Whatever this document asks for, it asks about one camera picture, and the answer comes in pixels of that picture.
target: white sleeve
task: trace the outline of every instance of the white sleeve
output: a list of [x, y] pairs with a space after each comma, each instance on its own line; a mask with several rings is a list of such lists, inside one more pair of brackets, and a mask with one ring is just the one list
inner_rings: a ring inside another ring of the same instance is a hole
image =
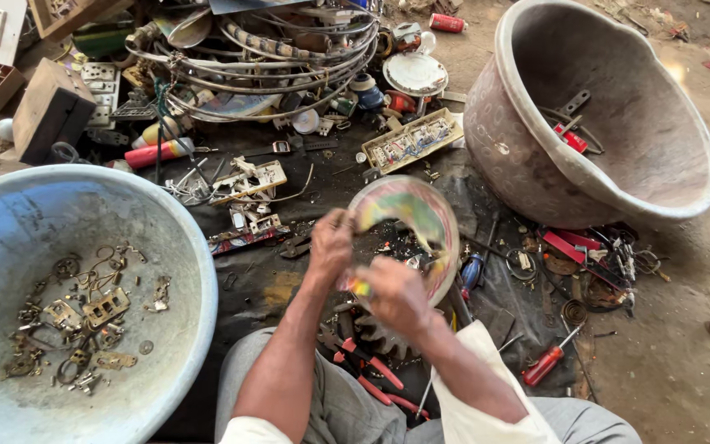
[[437, 370], [432, 369], [432, 384], [443, 417], [443, 434], [447, 444], [476, 444], [500, 442], [502, 444], [552, 444], [559, 443], [555, 434], [536, 406], [522, 391], [521, 386], [500, 358], [497, 348], [484, 328], [475, 321], [457, 333], [457, 339], [479, 359], [484, 361], [499, 378], [511, 385], [522, 401], [528, 415], [516, 424], [503, 422], [481, 410], [470, 407], [456, 398], [443, 384]]
[[253, 416], [232, 418], [219, 444], [292, 444], [270, 421]]

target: person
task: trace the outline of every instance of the person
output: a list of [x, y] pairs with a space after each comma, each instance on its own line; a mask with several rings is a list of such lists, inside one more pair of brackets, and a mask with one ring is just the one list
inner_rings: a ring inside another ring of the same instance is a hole
[[387, 257], [356, 276], [370, 310], [433, 366], [441, 419], [407, 430], [395, 405], [373, 398], [322, 358], [316, 332], [330, 288], [352, 265], [353, 215], [337, 208], [311, 234], [301, 287], [278, 327], [239, 340], [222, 371], [215, 441], [233, 443], [609, 443], [641, 442], [615, 414], [586, 400], [528, 398], [479, 321], [454, 334], [424, 297], [422, 278]]

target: watch strap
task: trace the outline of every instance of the watch strap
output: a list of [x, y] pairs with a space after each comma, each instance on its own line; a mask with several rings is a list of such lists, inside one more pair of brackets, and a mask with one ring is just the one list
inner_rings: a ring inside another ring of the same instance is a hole
[[286, 141], [276, 141], [276, 142], [271, 143], [268, 146], [264, 146], [261, 148], [246, 149], [244, 151], [241, 151], [240, 155], [244, 156], [244, 157], [250, 157], [250, 156], [261, 156], [263, 154], [273, 154], [273, 153], [281, 154], [281, 153], [288, 153], [289, 152], [289, 150], [287, 150], [285, 152], [277, 153], [275, 151], [275, 145], [278, 143], [285, 143], [285, 144], [287, 144], [287, 146], [289, 146], [289, 143]]
[[306, 143], [304, 148], [306, 151], [313, 151], [315, 149], [325, 149], [325, 148], [338, 148], [339, 141], [332, 139], [329, 141], [318, 141], [312, 143]]

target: red-handled pliers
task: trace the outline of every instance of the red-handled pliers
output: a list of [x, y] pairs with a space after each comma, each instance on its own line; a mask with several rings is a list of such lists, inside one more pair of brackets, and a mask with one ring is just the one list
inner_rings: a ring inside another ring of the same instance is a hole
[[404, 383], [402, 383], [399, 378], [397, 378], [396, 375], [394, 375], [394, 373], [390, 371], [390, 369], [386, 367], [385, 364], [382, 363], [382, 361], [363, 351], [361, 348], [358, 348], [358, 346], [355, 345], [355, 341], [353, 341], [353, 338], [341, 340], [341, 338], [339, 338], [339, 335], [337, 335], [332, 328], [322, 323], [320, 323], [320, 332], [317, 333], [316, 338], [334, 352], [339, 352], [339, 349], [343, 349], [363, 359], [367, 363], [374, 366], [374, 368], [378, 369], [380, 373], [385, 376], [386, 379], [388, 379], [394, 386], [396, 386], [397, 389], [401, 390], [404, 388]]
[[344, 368], [344, 370], [347, 371], [347, 373], [352, 375], [352, 377], [355, 378], [358, 383], [360, 383], [360, 385], [363, 386], [364, 389], [366, 389], [367, 392], [371, 393], [371, 396], [377, 398], [385, 405], [391, 404], [391, 400], [388, 395], [383, 393], [383, 391], [377, 388], [377, 386], [370, 383], [368, 379], [364, 378], [359, 370], [353, 368], [353, 366], [344, 358], [344, 353], [337, 351], [336, 354], [333, 355], [333, 362], [340, 365], [342, 368]]
[[[392, 403], [395, 403], [395, 404], [398, 404], [402, 407], [406, 407], [412, 413], [418, 412], [417, 405], [413, 404], [412, 402], [410, 402], [407, 399], [402, 398], [400, 396], [396, 396], [391, 393], [383, 393], [383, 391], [380, 390], [379, 388], [377, 388], [377, 386], [370, 383], [368, 379], [363, 377], [363, 375], [360, 373], [360, 371], [353, 368], [352, 364], [350, 364], [350, 362], [347, 361], [347, 359], [344, 357], [344, 353], [337, 351], [336, 354], [333, 355], [333, 362], [337, 363], [342, 368], [344, 368], [344, 370], [346, 370], [347, 373], [352, 375], [352, 377], [355, 378], [358, 381], [358, 383], [360, 383], [360, 385], [364, 389], [366, 389], [367, 392], [371, 393], [371, 396], [373, 396], [374, 398], [377, 398], [383, 404], [391, 405]], [[429, 412], [427, 412], [426, 410], [421, 410], [420, 414], [424, 418], [429, 419]]]

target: sandy ground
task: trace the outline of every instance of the sandy ground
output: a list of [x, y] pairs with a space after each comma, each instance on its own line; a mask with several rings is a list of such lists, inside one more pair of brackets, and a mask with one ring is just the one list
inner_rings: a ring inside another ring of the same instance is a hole
[[[650, 30], [657, 55], [677, 73], [710, 130], [710, 70], [701, 65], [710, 59], [710, 4], [646, 1], [623, 5]], [[448, 69], [449, 90], [469, 90], [494, 49], [495, 27], [510, 4], [468, 0], [459, 14], [468, 31], [437, 33], [434, 56]], [[656, 20], [655, 8], [670, 12], [667, 23], [658, 14], [663, 24]], [[426, 12], [405, 14], [390, 5], [387, 15], [390, 21], [419, 21], [424, 28], [429, 20]], [[666, 32], [680, 21], [688, 24], [688, 44]], [[11, 103], [0, 117], [13, 111]], [[0, 141], [0, 153], [8, 146]], [[634, 425], [644, 442], [710, 442], [710, 336], [704, 328], [710, 320], [710, 210], [685, 224], [638, 228], [644, 243], [671, 257], [664, 271], [672, 282], [641, 277], [633, 320], [623, 311], [592, 316], [592, 331], [618, 335], [581, 342], [589, 349], [588, 368], [602, 404]]]

